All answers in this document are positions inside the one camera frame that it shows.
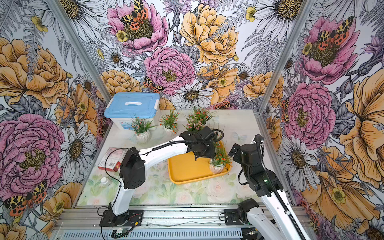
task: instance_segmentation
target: white flower pot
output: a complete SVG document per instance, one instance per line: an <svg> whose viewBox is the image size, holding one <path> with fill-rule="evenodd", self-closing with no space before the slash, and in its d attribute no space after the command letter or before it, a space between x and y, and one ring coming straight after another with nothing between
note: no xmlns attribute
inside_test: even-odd
<svg viewBox="0 0 384 240"><path fill-rule="evenodd" d="M173 129L164 128L164 131L168 137L173 137L177 133L177 129L175 129L175 132L173 132Z"/></svg>
<svg viewBox="0 0 384 240"><path fill-rule="evenodd" d="M141 143L146 143L151 139L151 132L146 131L144 133L140 133L139 135L136 135L137 141Z"/></svg>
<svg viewBox="0 0 384 240"><path fill-rule="evenodd" d="M221 173L223 171L224 165L220 164L220 165L217 165L217 166L213 166L212 164L210 164L209 165L209 169L211 170L212 173L219 174L219 173Z"/></svg>

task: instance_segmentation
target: yellow tray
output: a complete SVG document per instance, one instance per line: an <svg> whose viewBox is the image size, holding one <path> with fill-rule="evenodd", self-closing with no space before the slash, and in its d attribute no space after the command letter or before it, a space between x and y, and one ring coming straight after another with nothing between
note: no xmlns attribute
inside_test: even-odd
<svg viewBox="0 0 384 240"><path fill-rule="evenodd" d="M197 182L227 174L224 169L219 174L213 174L209 169L210 158L199 157L195 161L193 152L177 155L168 159L168 172L170 180L175 184Z"/></svg>

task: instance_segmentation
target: ventilated metal panel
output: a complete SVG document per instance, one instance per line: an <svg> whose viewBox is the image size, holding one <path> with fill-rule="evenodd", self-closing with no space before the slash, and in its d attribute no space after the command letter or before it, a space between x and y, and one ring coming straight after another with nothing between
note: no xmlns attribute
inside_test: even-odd
<svg viewBox="0 0 384 240"><path fill-rule="evenodd" d="M111 229L103 230L104 238L112 239ZM119 239L240 239L240 228L160 228L135 229L127 237ZM60 240L103 240L100 230L65 230Z"/></svg>

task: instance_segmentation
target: cardboard box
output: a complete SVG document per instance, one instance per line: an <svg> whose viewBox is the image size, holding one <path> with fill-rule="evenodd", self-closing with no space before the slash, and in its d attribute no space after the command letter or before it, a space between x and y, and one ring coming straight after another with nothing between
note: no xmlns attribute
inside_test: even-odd
<svg viewBox="0 0 384 240"><path fill-rule="evenodd" d="M108 155L113 151L116 150L117 147L110 147L107 151L107 153L104 155L104 157L101 159L98 168L105 170L105 161L107 161L106 170L107 171L114 171L117 172L120 169L120 165L122 160L124 159L125 154L127 151L125 149L119 149L117 151L114 151L108 158Z"/></svg>

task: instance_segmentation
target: box handle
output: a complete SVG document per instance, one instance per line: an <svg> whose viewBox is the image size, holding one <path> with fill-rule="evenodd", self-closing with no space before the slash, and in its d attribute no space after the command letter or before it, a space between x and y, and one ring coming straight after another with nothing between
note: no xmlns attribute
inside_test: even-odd
<svg viewBox="0 0 384 240"><path fill-rule="evenodd" d="M126 102L125 105L135 106L135 105L141 105L141 102Z"/></svg>

